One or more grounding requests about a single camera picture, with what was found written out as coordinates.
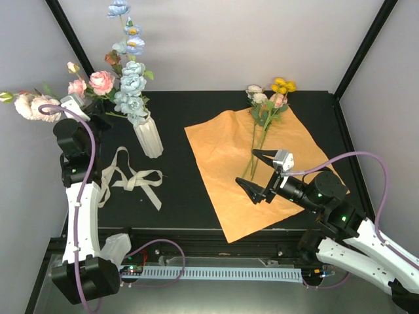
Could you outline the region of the pink rose flower stem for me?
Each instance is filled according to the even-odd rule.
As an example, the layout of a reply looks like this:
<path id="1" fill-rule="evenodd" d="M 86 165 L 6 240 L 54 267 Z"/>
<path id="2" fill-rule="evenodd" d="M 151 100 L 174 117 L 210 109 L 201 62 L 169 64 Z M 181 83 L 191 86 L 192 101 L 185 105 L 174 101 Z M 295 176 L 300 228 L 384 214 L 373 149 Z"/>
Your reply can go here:
<path id="1" fill-rule="evenodd" d="M 67 63 L 67 70 L 77 77 L 67 87 L 68 94 L 77 94 L 81 99 L 89 94 L 90 97 L 105 97 L 115 85 L 115 77 L 107 71 L 98 71 L 90 75 L 88 80 L 79 73 L 80 67 L 71 61 Z"/>

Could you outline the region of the light blue peony stem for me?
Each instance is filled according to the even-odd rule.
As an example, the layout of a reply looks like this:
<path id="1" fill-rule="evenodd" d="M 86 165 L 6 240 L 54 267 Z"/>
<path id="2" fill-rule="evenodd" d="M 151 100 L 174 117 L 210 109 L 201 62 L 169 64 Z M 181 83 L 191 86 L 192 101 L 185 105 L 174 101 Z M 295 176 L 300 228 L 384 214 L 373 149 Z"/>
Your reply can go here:
<path id="1" fill-rule="evenodd" d="M 153 80 L 153 72 L 143 63 L 129 61 L 122 68 L 119 91 L 115 93 L 114 111 L 122 113 L 134 126 L 144 124 L 150 113 L 146 108 L 149 99 L 143 95 L 147 79 Z"/>

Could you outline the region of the orange wrapping paper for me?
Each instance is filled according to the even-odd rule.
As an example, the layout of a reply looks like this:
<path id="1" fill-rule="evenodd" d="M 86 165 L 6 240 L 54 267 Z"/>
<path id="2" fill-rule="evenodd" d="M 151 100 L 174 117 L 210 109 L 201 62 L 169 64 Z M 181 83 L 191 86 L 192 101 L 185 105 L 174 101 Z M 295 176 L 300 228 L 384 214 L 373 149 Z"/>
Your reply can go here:
<path id="1" fill-rule="evenodd" d="M 249 162 L 251 144 L 261 127 L 253 125 L 247 109 L 224 111 L 207 122 L 185 128 L 187 138 L 212 205 L 229 243 L 272 224 L 298 215 L 303 210 L 281 197 L 271 203 L 253 204 L 235 179 Z M 312 169 L 328 160 L 309 131 L 287 109 L 267 133 L 263 148 L 293 153 L 295 171 Z"/>

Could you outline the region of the pastel artificial flower bunch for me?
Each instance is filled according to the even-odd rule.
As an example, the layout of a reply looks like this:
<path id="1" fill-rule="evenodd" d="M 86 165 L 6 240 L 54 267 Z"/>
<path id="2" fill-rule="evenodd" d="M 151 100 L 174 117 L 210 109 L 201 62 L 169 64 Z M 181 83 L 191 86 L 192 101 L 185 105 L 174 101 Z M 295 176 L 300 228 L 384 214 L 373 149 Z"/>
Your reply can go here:
<path id="1" fill-rule="evenodd" d="M 251 105 L 249 114 L 253 119 L 251 151 L 262 149 L 271 124 L 281 120 L 282 113 L 289 108 L 287 97 L 297 90 L 297 85 L 294 81 L 277 77 L 270 89 L 273 92 L 270 97 L 258 85 L 252 84 L 246 89 Z"/>

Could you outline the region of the white ribbed vase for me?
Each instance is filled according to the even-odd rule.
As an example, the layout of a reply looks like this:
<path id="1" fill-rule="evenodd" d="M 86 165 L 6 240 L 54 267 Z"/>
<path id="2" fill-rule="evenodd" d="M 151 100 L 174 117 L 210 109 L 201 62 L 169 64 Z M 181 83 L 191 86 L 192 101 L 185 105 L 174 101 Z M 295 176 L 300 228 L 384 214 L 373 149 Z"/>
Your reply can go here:
<path id="1" fill-rule="evenodd" d="M 153 118 L 148 115 L 144 121 L 134 124 L 133 127 L 145 155 L 152 159 L 161 156 L 164 148 Z"/>

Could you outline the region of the coral rose flower stem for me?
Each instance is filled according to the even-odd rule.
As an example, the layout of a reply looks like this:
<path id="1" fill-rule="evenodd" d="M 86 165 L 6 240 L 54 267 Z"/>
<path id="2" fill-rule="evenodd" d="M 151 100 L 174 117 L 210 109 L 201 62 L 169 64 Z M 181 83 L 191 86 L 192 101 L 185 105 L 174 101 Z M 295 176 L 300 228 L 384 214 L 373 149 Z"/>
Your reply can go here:
<path id="1" fill-rule="evenodd" d="M 104 57 L 104 61 L 111 66 L 116 75 L 119 77 L 122 76 L 122 64 L 120 62 L 121 59 L 116 50 L 108 52 Z"/>

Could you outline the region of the large pale pink peony stem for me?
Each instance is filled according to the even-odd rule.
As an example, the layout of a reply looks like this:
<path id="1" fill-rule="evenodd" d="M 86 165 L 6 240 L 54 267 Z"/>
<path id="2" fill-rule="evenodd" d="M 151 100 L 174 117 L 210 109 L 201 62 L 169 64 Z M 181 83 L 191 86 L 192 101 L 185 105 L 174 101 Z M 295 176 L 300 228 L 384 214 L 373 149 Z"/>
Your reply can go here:
<path id="1" fill-rule="evenodd" d="M 91 104 L 95 100 L 110 100 L 110 95 L 98 95 L 85 81 L 77 79 L 69 83 L 68 94 L 76 93 L 85 103 Z M 50 112 L 51 115 L 43 114 L 39 111 L 41 105 L 59 106 L 61 103 L 58 96 L 54 96 L 47 86 L 46 94 L 39 91 L 29 92 L 20 91 L 12 93 L 1 90 L 1 103 L 12 103 L 16 112 L 32 121 L 57 122 L 61 118 L 61 111 L 57 109 L 45 108 L 44 112 Z"/>

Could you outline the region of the blue poppy flower stem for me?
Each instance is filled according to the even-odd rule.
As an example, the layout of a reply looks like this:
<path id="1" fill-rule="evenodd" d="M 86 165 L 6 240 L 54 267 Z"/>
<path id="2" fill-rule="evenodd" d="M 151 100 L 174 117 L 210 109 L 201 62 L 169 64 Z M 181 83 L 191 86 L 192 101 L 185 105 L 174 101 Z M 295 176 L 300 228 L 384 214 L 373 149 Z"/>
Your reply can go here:
<path id="1" fill-rule="evenodd" d="M 118 54 L 128 57 L 130 61 L 136 61 L 137 57 L 144 53 L 145 42 L 141 38 L 141 28 L 133 23 L 129 13 L 131 6 L 127 1 L 111 1 L 108 6 L 107 17 L 118 18 L 122 24 L 124 38 L 112 46 Z"/>

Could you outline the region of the cream printed ribbon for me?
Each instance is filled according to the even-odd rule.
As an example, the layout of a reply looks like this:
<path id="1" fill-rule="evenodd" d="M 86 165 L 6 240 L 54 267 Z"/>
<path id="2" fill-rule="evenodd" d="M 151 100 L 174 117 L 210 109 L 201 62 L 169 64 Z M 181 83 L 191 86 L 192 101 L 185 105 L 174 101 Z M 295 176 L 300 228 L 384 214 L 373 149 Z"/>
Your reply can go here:
<path id="1" fill-rule="evenodd" d="M 132 176 L 128 178 L 117 165 L 118 154 L 125 152 L 128 157 L 127 166 Z M 152 187 L 158 187 L 163 183 L 163 174 L 159 170 L 135 171 L 130 166 L 130 155 L 126 147 L 119 147 L 111 164 L 102 171 L 101 191 L 98 207 L 102 208 L 111 197 L 111 187 L 122 188 L 132 192 L 134 188 L 141 187 L 157 211 L 161 210 L 162 202 L 155 194 Z"/>

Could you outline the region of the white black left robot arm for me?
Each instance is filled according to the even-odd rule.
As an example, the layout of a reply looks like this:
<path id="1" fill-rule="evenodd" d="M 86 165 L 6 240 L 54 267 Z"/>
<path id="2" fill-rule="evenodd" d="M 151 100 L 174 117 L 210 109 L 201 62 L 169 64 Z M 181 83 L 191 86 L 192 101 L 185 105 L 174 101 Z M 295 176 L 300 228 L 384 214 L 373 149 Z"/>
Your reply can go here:
<path id="1" fill-rule="evenodd" d="M 100 136 L 110 128 L 101 111 L 85 114 L 74 98 L 60 105 L 66 118 L 54 129 L 62 150 L 62 182 L 68 201 L 67 240 L 62 265 L 52 269 L 52 282 L 75 305 L 116 294 L 122 261 L 141 251 L 128 234 L 109 236 L 99 243 L 98 209 L 101 191 Z"/>

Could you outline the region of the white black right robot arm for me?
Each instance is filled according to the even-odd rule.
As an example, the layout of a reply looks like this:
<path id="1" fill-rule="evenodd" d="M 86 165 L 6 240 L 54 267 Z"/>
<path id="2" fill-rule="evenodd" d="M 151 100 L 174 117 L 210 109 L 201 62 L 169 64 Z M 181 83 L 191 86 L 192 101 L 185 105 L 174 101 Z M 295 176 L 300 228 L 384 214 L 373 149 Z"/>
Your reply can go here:
<path id="1" fill-rule="evenodd" d="M 353 206 L 348 188 L 329 168 L 363 151 L 341 154 L 304 171 L 293 171 L 295 159 L 288 150 L 254 149 L 252 154 L 273 169 L 265 187 L 236 178 L 254 204 L 280 196 L 317 216 L 321 229 L 306 231 L 297 248 L 302 262 L 337 266 L 380 288 L 407 313 L 418 312 L 418 257 L 382 233 L 377 218 L 371 220 Z"/>

